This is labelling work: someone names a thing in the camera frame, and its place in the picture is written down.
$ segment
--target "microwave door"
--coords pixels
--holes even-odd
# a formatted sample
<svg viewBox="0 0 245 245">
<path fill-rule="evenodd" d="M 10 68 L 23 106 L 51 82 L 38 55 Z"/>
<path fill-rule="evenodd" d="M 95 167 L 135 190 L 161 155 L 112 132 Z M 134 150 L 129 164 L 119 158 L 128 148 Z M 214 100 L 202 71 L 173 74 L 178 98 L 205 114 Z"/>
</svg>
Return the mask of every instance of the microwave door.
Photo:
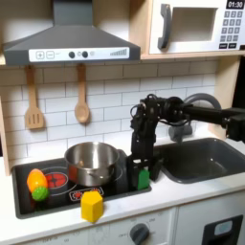
<svg viewBox="0 0 245 245">
<path fill-rule="evenodd" d="M 220 2 L 225 2 L 208 1 L 208 5 L 200 6 L 203 1 L 198 1 L 194 7 L 189 7 L 188 1 L 185 6 L 177 2 L 181 1 L 154 0 L 149 52 L 218 51 L 226 9 Z"/>
</svg>

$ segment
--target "subway tile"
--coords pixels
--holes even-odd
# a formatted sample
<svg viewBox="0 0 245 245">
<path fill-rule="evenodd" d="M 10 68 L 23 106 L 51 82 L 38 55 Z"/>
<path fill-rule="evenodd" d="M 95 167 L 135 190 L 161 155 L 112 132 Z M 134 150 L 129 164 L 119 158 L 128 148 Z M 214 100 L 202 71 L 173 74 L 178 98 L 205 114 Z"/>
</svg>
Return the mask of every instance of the subway tile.
<svg viewBox="0 0 245 245">
<path fill-rule="evenodd" d="M 133 129 L 130 127 L 132 119 L 122 119 L 121 122 L 121 131 L 132 131 Z"/>
<path fill-rule="evenodd" d="M 100 134 L 68 139 L 68 148 L 85 142 L 103 142 L 103 135 Z"/>
<path fill-rule="evenodd" d="M 67 150 L 67 140 L 28 144 L 28 156 L 38 157 L 64 154 Z"/>
<path fill-rule="evenodd" d="M 215 74 L 205 74 L 203 76 L 203 86 L 214 86 L 216 83 Z"/>
<path fill-rule="evenodd" d="M 132 139 L 131 131 L 104 134 L 103 137 L 105 143 L 110 144 L 117 149 L 123 148 L 123 151 L 127 155 L 131 153 L 131 139 Z"/>
<path fill-rule="evenodd" d="M 46 99 L 46 112 L 72 111 L 78 103 L 78 98 Z"/>
<path fill-rule="evenodd" d="M 29 99 L 28 86 L 22 86 L 23 100 Z M 65 84 L 53 83 L 53 84 L 38 84 L 36 85 L 36 96 L 39 99 L 49 98 L 62 98 L 65 97 Z"/>
<path fill-rule="evenodd" d="M 121 92 L 133 92 L 139 91 L 139 88 L 139 79 L 108 80 L 104 84 L 104 93 L 111 94 Z"/>
<path fill-rule="evenodd" d="M 187 97 L 197 93 L 205 93 L 213 96 L 214 88 L 215 88 L 214 86 L 188 88 Z"/>
<path fill-rule="evenodd" d="M 173 77 L 172 88 L 198 87 L 202 85 L 203 76 L 181 76 Z"/>
<path fill-rule="evenodd" d="M 42 83 L 42 69 L 35 70 L 35 83 Z M 1 86 L 12 86 L 27 84 L 26 74 L 24 69 L 17 70 L 0 70 L 0 85 Z"/>
<path fill-rule="evenodd" d="M 124 65 L 124 78 L 152 78 L 157 76 L 157 64 Z"/>
<path fill-rule="evenodd" d="M 65 72 L 63 67 L 44 68 L 44 83 L 64 82 Z"/>
<path fill-rule="evenodd" d="M 142 78 L 140 90 L 169 89 L 172 86 L 172 77 L 164 78 Z"/>
<path fill-rule="evenodd" d="M 6 133 L 7 145 L 23 145 L 47 141 L 45 129 L 23 130 Z"/>
<path fill-rule="evenodd" d="M 85 135 L 85 125 L 82 124 L 48 127 L 47 130 L 49 141 Z"/>
<path fill-rule="evenodd" d="M 87 80 L 120 79 L 123 78 L 123 66 L 88 66 L 86 78 Z"/>
<path fill-rule="evenodd" d="M 155 91 L 144 91 L 135 93 L 123 93 L 122 94 L 122 105 L 135 105 L 140 103 L 140 100 L 146 98 L 148 94 L 155 94 Z"/>
<path fill-rule="evenodd" d="M 103 81 L 89 81 L 86 82 L 86 95 L 101 95 L 103 94 Z M 66 97 L 78 96 L 78 83 L 66 83 Z"/>
<path fill-rule="evenodd" d="M 29 101 L 3 102 L 4 117 L 23 116 L 29 108 Z M 42 113 L 45 113 L 45 101 L 37 100 L 37 106 Z"/>
<path fill-rule="evenodd" d="M 189 62 L 164 63 L 158 66 L 158 76 L 182 76 L 189 73 Z"/>
<path fill-rule="evenodd" d="M 86 135 L 118 132 L 121 129 L 121 121 L 90 122 L 86 125 Z"/>
<path fill-rule="evenodd" d="M 0 87 L 1 101 L 17 101 L 22 100 L 21 86 Z"/>
<path fill-rule="evenodd" d="M 122 94 L 87 96 L 90 109 L 122 105 Z"/>
<path fill-rule="evenodd" d="M 130 118 L 130 110 L 132 106 L 119 106 L 104 108 L 104 119 L 115 120 L 115 119 L 128 119 Z"/>
<path fill-rule="evenodd" d="M 78 81 L 77 67 L 65 67 L 65 81 Z"/>
<path fill-rule="evenodd" d="M 103 121 L 103 109 L 91 109 L 89 122 Z M 75 111 L 67 112 L 67 124 L 78 124 Z"/>
<path fill-rule="evenodd" d="M 27 146 L 26 145 L 8 146 L 7 150 L 8 150 L 9 160 L 27 157 Z"/>
<path fill-rule="evenodd" d="M 5 126 L 6 132 L 24 130 L 25 129 L 25 118 L 24 116 L 5 118 L 4 126 Z"/>
<path fill-rule="evenodd" d="M 66 125 L 66 113 L 58 112 L 45 114 L 44 121 L 47 127 Z"/>
<path fill-rule="evenodd" d="M 186 98 L 187 89 L 166 89 L 166 90 L 158 90 L 157 97 L 169 98 L 169 97 L 179 97 L 181 100 Z"/>
<path fill-rule="evenodd" d="M 216 70 L 217 70 L 217 61 L 191 62 L 189 67 L 190 74 L 215 73 Z"/>
</svg>

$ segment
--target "oven knob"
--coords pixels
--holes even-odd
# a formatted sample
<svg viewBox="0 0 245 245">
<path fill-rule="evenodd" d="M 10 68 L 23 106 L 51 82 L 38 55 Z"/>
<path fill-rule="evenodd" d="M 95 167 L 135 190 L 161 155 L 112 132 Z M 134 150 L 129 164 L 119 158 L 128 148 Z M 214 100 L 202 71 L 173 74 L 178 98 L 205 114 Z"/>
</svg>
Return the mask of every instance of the oven knob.
<svg viewBox="0 0 245 245">
<path fill-rule="evenodd" d="M 70 53 L 69 53 L 69 57 L 70 57 L 70 58 L 75 58 L 75 53 L 74 53 L 74 52 L 70 52 Z"/>
<path fill-rule="evenodd" d="M 130 236 L 136 245 L 140 245 L 149 237 L 149 228 L 145 224 L 138 224 L 131 229 Z"/>
</svg>

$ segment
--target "wooden spoon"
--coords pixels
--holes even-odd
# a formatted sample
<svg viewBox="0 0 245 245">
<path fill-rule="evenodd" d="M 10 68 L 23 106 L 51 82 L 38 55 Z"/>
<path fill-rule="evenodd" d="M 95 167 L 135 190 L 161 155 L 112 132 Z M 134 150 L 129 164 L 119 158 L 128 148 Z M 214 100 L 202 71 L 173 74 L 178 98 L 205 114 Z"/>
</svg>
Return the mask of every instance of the wooden spoon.
<svg viewBox="0 0 245 245">
<path fill-rule="evenodd" d="M 86 103 L 85 89 L 86 89 L 86 67 L 84 65 L 78 66 L 78 104 L 75 108 L 75 115 L 80 123 L 86 123 L 89 119 L 89 108 Z"/>
<path fill-rule="evenodd" d="M 25 115 L 26 126 L 30 129 L 43 127 L 44 120 L 41 111 L 36 105 L 35 86 L 34 86 L 34 68 L 27 66 L 25 68 L 29 92 L 29 109 Z"/>
</svg>

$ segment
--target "white cabinet door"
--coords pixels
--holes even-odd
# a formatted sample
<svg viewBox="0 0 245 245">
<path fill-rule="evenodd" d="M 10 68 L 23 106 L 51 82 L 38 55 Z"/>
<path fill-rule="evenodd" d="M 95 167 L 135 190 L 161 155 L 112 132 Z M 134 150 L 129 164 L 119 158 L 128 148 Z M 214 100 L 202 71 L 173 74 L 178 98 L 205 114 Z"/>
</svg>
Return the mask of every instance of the white cabinet door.
<svg viewBox="0 0 245 245">
<path fill-rule="evenodd" d="M 234 216 L 244 215 L 245 191 L 186 204 L 179 208 L 174 245 L 201 245 L 205 226 Z M 245 244 L 245 220 L 237 245 Z"/>
</svg>

